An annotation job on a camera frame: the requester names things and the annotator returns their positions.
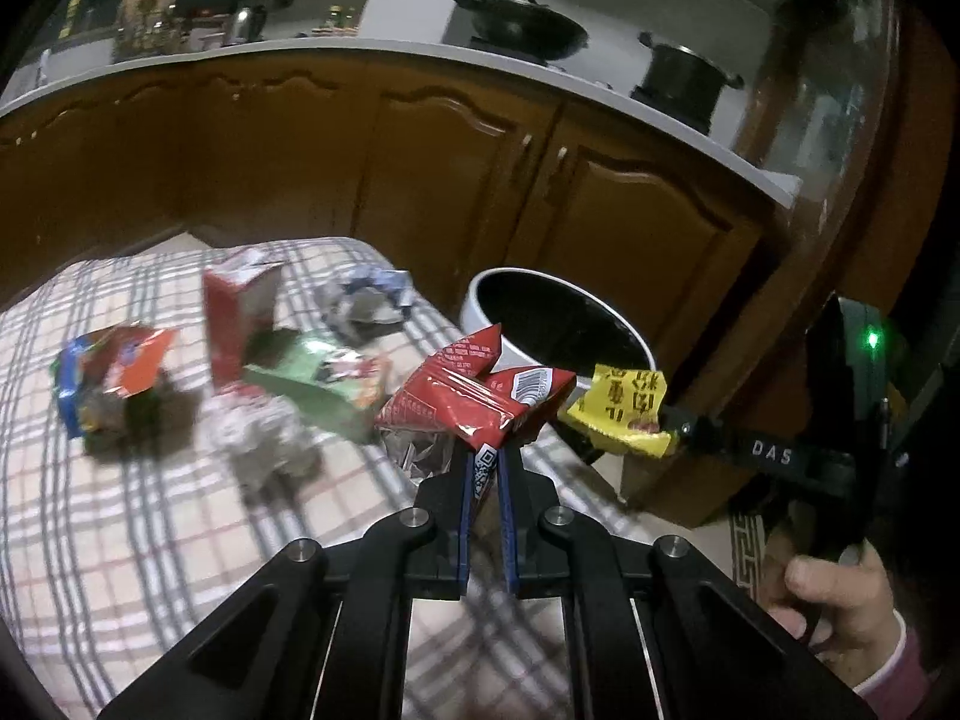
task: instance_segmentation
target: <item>barcode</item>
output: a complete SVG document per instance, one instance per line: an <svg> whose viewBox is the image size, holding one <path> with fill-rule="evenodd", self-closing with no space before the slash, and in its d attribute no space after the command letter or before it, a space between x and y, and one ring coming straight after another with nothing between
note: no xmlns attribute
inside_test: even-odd
<svg viewBox="0 0 960 720"><path fill-rule="evenodd" d="M480 500L486 493L493 475L493 464L496 462L496 450L485 443L473 458L473 497Z"/></svg>
<svg viewBox="0 0 960 720"><path fill-rule="evenodd" d="M553 370L548 367L535 367L514 376L514 388L510 396L527 406L544 402L553 386Z"/></svg>

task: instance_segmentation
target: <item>wooden cabinet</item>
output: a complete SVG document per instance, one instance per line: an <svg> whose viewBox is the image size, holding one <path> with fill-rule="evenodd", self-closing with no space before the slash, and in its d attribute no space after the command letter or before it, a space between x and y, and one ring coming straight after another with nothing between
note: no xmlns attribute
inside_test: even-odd
<svg viewBox="0 0 960 720"><path fill-rule="evenodd" d="M167 68L121 76L104 89L98 129L88 132L98 145L97 200L89 209L98 220L98 256L182 228L176 200L188 178L182 159L186 85L185 74Z"/></svg>
<svg viewBox="0 0 960 720"><path fill-rule="evenodd" d="M103 109L97 90L51 95L0 139L5 296L96 252L101 216L88 187L110 164L109 148L97 138Z"/></svg>
<svg viewBox="0 0 960 720"><path fill-rule="evenodd" d="M198 67L182 213L215 244L346 233L364 65L282 52Z"/></svg>
<svg viewBox="0 0 960 720"><path fill-rule="evenodd" d="M556 99L467 70L390 63L372 67L368 85L352 234L452 316L469 279L503 261Z"/></svg>
<svg viewBox="0 0 960 720"><path fill-rule="evenodd" d="M659 366L673 371L760 237L763 201L724 173L642 124L570 104L507 264L590 290L630 319Z"/></svg>

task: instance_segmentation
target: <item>black pot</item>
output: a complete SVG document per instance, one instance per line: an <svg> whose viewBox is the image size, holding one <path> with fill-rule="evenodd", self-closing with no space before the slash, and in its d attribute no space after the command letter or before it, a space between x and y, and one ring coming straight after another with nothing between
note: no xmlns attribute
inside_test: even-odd
<svg viewBox="0 0 960 720"><path fill-rule="evenodd" d="M728 76L684 46L654 43L649 32L641 32L638 40L652 49L654 56L631 97L709 135L710 117L721 90L725 86L742 89L742 77Z"/></svg>
<svg viewBox="0 0 960 720"><path fill-rule="evenodd" d="M544 61L564 59L587 45L587 30L536 0L453 0L473 12L482 40Z"/></svg>

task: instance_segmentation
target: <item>kettle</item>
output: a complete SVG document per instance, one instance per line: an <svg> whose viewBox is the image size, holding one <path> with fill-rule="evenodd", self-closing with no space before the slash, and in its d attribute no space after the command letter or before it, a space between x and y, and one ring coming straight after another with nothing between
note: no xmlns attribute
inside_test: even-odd
<svg viewBox="0 0 960 720"><path fill-rule="evenodd" d="M260 39L263 25L267 23L267 9L262 5L242 7L227 21L224 29L224 46L240 46Z"/></svg>

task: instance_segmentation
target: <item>crumpled wrapper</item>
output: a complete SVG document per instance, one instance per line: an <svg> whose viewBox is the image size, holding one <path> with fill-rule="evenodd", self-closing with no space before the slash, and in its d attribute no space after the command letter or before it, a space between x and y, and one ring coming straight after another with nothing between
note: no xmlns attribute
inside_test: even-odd
<svg viewBox="0 0 960 720"><path fill-rule="evenodd" d="M294 402L255 388L228 388L206 400L198 430L205 449L226 461L246 490L260 490L274 473L305 476L320 461Z"/></svg>
<svg viewBox="0 0 960 720"><path fill-rule="evenodd" d="M360 265L320 285L314 299L325 324L358 346L409 316L413 280L407 271Z"/></svg>
<svg viewBox="0 0 960 720"><path fill-rule="evenodd" d="M381 437L387 456L414 484L450 469L457 440L453 433L397 429L382 431Z"/></svg>

